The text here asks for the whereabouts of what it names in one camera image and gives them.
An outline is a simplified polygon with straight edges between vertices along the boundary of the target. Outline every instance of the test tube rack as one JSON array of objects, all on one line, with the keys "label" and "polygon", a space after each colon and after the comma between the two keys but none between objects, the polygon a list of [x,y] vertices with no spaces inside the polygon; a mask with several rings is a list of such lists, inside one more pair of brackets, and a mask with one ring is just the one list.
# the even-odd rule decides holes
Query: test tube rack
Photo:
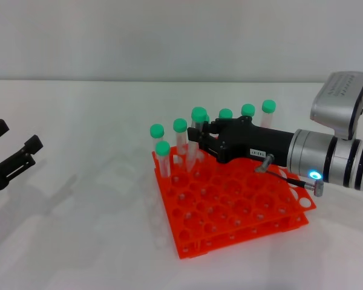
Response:
[{"label": "test tube rack", "polygon": [[[308,192],[276,176],[255,173],[259,161],[238,158],[217,163],[204,154],[191,172],[174,163],[176,147],[171,148],[171,176],[162,178],[159,162],[152,153],[168,221],[179,258],[192,258],[210,251],[274,233],[294,230],[308,224],[305,211],[316,205]],[[269,170],[298,176],[278,166]]]}]

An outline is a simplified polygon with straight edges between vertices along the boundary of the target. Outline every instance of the silver robot arm segment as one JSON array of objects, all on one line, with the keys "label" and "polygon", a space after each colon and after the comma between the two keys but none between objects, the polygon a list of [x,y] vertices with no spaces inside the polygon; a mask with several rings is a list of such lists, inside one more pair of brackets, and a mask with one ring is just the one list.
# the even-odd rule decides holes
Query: silver robot arm segment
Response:
[{"label": "silver robot arm segment", "polygon": [[363,190],[363,141],[297,130],[287,157],[290,172]]},{"label": "silver robot arm segment", "polygon": [[292,173],[363,190],[363,140],[355,139],[363,110],[363,72],[334,72],[316,96],[310,118],[335,135],[297,130],[287,156]]}]

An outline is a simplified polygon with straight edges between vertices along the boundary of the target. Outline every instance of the cable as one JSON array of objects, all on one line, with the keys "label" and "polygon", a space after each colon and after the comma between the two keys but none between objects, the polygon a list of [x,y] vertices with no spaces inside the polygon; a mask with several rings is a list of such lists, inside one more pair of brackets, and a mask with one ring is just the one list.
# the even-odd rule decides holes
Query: cable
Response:
[{"label": "cable", "polygon": [[270,175],[273,175],[273,176],[276,176],[278,177],[279,179],[282,179],[290,184],[293,184],[293,185],[296,185],[298,187],[302,187],[302,188],[305,188],[305,185],[306,185],[306,182],[305,181],[301,181],[301,180],[298,180],[298,179],[294,179],[294,178],[285,178],[275,172],[271,172],[271,171],[266,171],[266,173],[270,174]]}]

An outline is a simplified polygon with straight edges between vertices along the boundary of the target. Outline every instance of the robotic arm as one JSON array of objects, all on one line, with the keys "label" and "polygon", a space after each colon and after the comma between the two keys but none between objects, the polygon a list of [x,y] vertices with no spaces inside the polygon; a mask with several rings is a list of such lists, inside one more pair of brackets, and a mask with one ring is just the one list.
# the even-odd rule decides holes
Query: robotic arm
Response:
[{"label": "robotic arm", "polygon": [[355,139],[362,110],[363,72],[334,72],[316,96],[310,114],[312,120],[334,129],[334,135],[262,128],[253,125],[251,117],[242,116],[205,123],[201,132],[188,128],[188,138],[220,163],[251,158],[263,161],[256,169],[259,172],[276,164],[294,174],[316,179],[315,185],[296,185],[310,187],[318,196],[322,193],[322,181],[363,190],[363,141]]},{"label": "robotic arm", "polygon": [[[9,130],[4,120],[0,120],[0,137],[3,136]],[[24,147],[17,151],[12,156],[8,157],[2,163],[0,163],[0,190],[6,188],[9,182],[25,172],[28,168],[35,165],[35,160],[31,155],[43,148],[38,136],[32,136]]]}]

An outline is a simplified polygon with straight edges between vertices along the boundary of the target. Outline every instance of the white table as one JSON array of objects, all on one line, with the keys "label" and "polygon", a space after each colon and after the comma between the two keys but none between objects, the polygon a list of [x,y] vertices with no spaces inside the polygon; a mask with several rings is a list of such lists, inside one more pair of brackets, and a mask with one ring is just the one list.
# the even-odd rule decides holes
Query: white table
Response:
[{"label": "white table", "polygon": [[0,289],[363,289],[363,192],[326,185],[308,226],[179,260],[154,179],[151,124],[174,143],[193,106],[213,119],[273,98],[274,128],[331,133],[309,120],[320,87],[0,81],[0,160],[33,134],[45,145],[0,192]]}]

